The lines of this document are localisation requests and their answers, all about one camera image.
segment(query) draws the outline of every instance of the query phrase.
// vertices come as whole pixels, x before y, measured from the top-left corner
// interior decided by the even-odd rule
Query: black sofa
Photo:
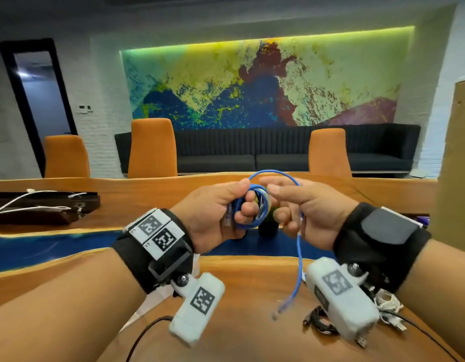
[[[346,131],[352,171],[410,171],[420,126],[395,123],[176,131],[177,169],[179,173],[308,171],[311,132],[337,127]],[[116,134],[115,142],[122,172],[127,173],[132,134]]]

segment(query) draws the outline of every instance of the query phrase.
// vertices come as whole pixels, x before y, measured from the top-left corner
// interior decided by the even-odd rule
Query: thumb
[[[308,186],[298,187],[293,185],[286,185],[280,187],[275,184],[269,184],[268,193],[274,196],[278,201],[285,201],[302,205],[308,201],[315,199],[314,192]]]
[[[227,205],[235,199],[243,197],[249,190],[251,182],[244,178],[240,182],[230,182],[215,185],[218,203]]]

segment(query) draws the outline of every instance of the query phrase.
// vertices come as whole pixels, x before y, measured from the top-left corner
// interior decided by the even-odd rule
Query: black wrist brace
[[[112,244],[112,248],[122,258],[147,294],[160,285],[169,284],[175,274],[190,273],[192,271],[194,247],[186,227],[168,209],[161,209],[161,211],[169,217],[170,222],[173,222],[183,231],[184,235],[170,241],[170,237],[174,235],[170,232],[166,234],[170,244],[167,245],[165,242],[159,243],[161,245],[159,251],[163,254],[159,257],[156,255],[157,259],[147,250],[147,243],[160,236],[169,222],[161,223],[156,230],[150,233],[149,239],[143,243],[129,232],[129,230],[132,230],[139,224],[145,223],[151,216],[149,213],[128,225],[124,229],[124,233]]]
[[[357,263],[368,283],[396,292],[430,239],[428,231],[394,213],[360,203],[333,245],[340,264]]]

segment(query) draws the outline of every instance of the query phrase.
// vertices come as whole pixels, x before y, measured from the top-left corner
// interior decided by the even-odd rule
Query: forearm
[[[430,240],[399,299],[465,358],[465,253]]]
[[[144,299],[105,250],[0,307],[0,361],[96,361]]]

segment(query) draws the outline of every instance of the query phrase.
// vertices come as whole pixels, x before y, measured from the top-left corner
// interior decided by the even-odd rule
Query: black cable
[[[325,310],[321,306],[316,307],[312,312],[308,314],[307,317],[303,320],[303,326],[314,325],[320,333],[328,335],[339,335],[338,330],[333,326],[333,324],[325,324],[321,321],[321,318],[327,318],[328,316],[325,313]]]
[[[125,360],[125,362],[130,362],[130,358],[132,357],[132,353],[133,351],[135,350],[135,348],[137,347],[137,344],[139,344],[139,341],[140,339],[142,339],[142,337],[145,335],[145,333],[147,333],[147,331],[153,327],[155,324],[157,324],[158,322],[161,322],[162,320],[168,320],[169,322],[171,322],[173,319],[172,316],[162,316],[161,318],[158,318],[158,319],[155,319],[153,322],[151,322],[150,324],[148,324],[145,329],[140,333],[140,335],[138,336],[137,340],[135,341],[135,343],[133,343],[133,346],[129,352],[129,356],[127,357],[127,359]]]
[[[386,313],[386,314],[390,314],[390,315],[393,315],[393,316],[396,316],[402,320],[404,320],[405,322],[409,323],[410,325],[414,326],[415,328],[417,328],[418,330],[420,330],[423,334],[425,334],[426,336],[428,336],[431,340],[433,340],[440,348],[442,348],[444,350],[445,353],[447,353],[450,358],[452,358],[455,362],[460,362],[458,359],[456,359],[454,357],[454,355],[452,353],[450,353],[448,351],[448,349],[446,347],[444,347],[443,345],[440,344],[439,341],[437,341],[432,335],[430,335],[428,332],[426,332],[425,330],[423,330],[422,328],[420,328],[417,324],[415,324],[413,321],[411,321],[410,319],[406,318],[405,316],[401,316],[400,314],[396,313],[396,312],[393,312],[393,311],[387,311],[387,310],[381,310],[380,312],[383,312],[383,313]]]

